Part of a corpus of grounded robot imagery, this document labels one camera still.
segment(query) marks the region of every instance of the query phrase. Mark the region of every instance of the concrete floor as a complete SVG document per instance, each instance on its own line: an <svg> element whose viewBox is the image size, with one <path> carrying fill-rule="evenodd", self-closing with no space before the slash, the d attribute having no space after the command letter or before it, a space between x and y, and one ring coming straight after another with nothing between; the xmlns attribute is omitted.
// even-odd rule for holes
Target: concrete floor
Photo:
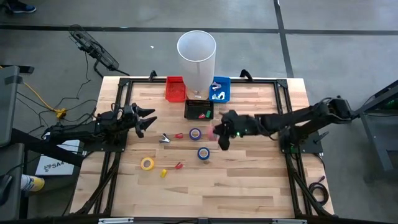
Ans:
<svg viewBox="0 0 398 224"><path fill-rule="evenodd" d="M70 25L115 27L202 27L277 29L272 0L30 0L37 12L31 15L0 14L2 24ZM394 0L280 0L286 29L397 30L398 3ZM91 32L132 75L177 75L178 32ZM279 34L212 33L218 45L216 75L235 77L241 69L254 77L287 77ZM316 103L326 96L341 95L352 109L360 107L379 89L397 79L398 35L287 35L294 77L304 78L308 97ZM62 97L75 96L85 81L84 53L64 31L0 30L0 62L31 65L35 72L24 75L50 105ZM92 81L79 100L66 101L70 108L97 99L101 79L88 59ZM119 75L104 71L105 75ZM35 96L24 86L19 91ZM42 111L32 103L36 111ZM68 119L91 111L87 103L68 113ZM49 125L54 115L43 115ZM14 127L30 131L39 125L37 115L17 103ZM340 217L398 222L398 188L394 183L365 184L363 175L376 161L362 123L330 125L322 140L326 174L335 212ZM40 134L43 129L32 133ZM60 215L71 187L32 197L30 215Z"/></svg>

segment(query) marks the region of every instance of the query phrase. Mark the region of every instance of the blue tape roll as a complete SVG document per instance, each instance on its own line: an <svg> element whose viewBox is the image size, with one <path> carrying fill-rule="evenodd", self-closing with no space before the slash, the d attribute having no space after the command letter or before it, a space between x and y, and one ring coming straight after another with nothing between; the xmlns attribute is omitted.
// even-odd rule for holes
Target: blue tape roll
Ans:
<svg viewBox="0 0 398 224"><path fill-rule="evenodd" d="M196 131L197 131L199 134L198 134L198 136L195 137L195 136L192 135L192 133L195 133ZM191 131L189 131L189 137L190 137L192 140L194 140L194 141L199 140L199 139L201 138L201 132L200 132L200 130L199 130L198 128L192 128Z"/></svg>
<svg viewBox="0 0 398 224"><path fill-rule="evenodd" d="M201 152L202 152L202 151L206 151L206 152L207 152L206 156L202 156L202 155L201 155ZM210 157L210 150L209 150L208 148L206 148L206 147L201 147L201 148L198 150L198 157L199 157L199 159L201 159L201 160L207 160L207 159Z"/></svg>

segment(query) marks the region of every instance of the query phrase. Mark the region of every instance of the white paper cylinder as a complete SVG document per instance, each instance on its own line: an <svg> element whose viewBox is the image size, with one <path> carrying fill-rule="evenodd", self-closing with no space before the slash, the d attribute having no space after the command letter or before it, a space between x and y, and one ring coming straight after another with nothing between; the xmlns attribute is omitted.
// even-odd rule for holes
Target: white paper cylinder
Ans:
<svg viewBox="0 0 398 224"><path fill-rule="evenodd" d="M177 50L185 86L195 91L208 89L213 81L216 60L213 36L201 30L187 32L178 40Z"/></svg>

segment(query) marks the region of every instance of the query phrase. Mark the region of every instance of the small black tray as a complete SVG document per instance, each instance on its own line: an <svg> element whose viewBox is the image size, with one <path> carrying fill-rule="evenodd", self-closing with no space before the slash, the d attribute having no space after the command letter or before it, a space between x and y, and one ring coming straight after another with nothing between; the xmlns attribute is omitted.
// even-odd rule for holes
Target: small black tray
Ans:
<svg viewBox="0 0 398 224"><path fill-rule="evenodd" d="M207 111L210 111L210 116L208 118L199 119L199 115L202 113L206 116ZM198 121L208 121L213 119L214 114L214 104L212 101L208 100L185 100L185 112L184 118L198 120Z"/></svg>

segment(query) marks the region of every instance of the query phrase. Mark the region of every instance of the wooden table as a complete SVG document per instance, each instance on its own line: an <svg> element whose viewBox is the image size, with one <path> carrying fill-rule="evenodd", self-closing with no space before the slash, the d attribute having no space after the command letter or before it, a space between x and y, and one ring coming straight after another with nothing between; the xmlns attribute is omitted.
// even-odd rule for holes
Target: wooden table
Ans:
<svg viewBox="0 0 398 224"><path fill-rule="evenodd" d="M98 97L98 113L110 110L116 98L119 78L104 77ZM293 110L308 106L303 79L291 78L288 84ZM212 121L184 119L184 103L165 100L164 83L135 83L132 90L131 103L135 102L141 108L155 108L154 116L158 119L143 139L139 139L133 130L129 132L119 166L112 216L294 216L285 158L279 152L277 142L264 136L247 136L231 140L229 150L222 151L217 142L204 138L192 141L188 137L192 128L200 128L205 133L209 124L220 123L219 111L236 110L238 114L250 115L276 113L272 85L232 84L231 100L227 104L215 104ZM159 144L162 133L171 137L171 143ZM183 133L183 139L175 139L177 133ZM207 164L197 158L197 150L202 146L211 151ZM71 212L81 208L97 188L103 157L104 153L95 152L83 161ZM155 160L152 171L141 170L140 161L144 157ZM174 169L178 162L184 164L183 169ZM305 154L303 164L308 184L325 175L319 158ZM162 169L168 170L164 179L160 177ZM298 197L304 211L301 190L298 190ZM102 209L106 198L107 193L104 194ZM330 199L325 208L333 213Z"/></svg>

